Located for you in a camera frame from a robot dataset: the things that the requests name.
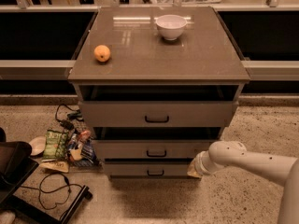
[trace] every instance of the cabinet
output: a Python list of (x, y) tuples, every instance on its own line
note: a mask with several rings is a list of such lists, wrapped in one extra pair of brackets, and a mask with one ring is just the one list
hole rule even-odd
[[(184, 16), (173, 42), (155, 19)], [(111, 58), (99, 63), (96, 46)], [(109, 177), (187, 177), (229, 126), (249, 75), (211, 7), (103, 7), (69, 76)]]

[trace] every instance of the gray countertop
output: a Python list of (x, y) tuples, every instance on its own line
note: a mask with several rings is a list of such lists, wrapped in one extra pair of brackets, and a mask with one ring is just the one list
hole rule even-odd
[[(155, 19), (187, 19), (183, 35), (165, 41)], [(93, 56), (106, 45), (111, 57)], [(212, 7), (102, 7), (69, 76), (71, 82), (248, 82), (249, 75)]]

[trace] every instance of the orange fruit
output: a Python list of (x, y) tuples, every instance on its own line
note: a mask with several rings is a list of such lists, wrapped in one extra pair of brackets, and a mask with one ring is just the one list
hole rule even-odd
[(110, 49), (105, 45), (99, 45), (94, 49), (94, 57), (99, 62), (106, 62), (110, 58)]

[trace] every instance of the white bowl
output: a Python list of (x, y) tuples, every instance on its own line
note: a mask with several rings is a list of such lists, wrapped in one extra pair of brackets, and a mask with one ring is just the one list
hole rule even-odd
[(165, 40), (176, 40), (183, 34), (187, 22), (178, 15), (163, 15), (157, 18), (156, 25)]

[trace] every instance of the power adapter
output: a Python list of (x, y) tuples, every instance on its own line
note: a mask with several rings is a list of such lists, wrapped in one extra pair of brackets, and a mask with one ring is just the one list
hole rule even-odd
[(62, 127), (66, 128), (69, 131), (74, 129), (74, 124), (72, 124), (70, 121), (63, 119), (63, 120), (59, 121), (59, 123)]

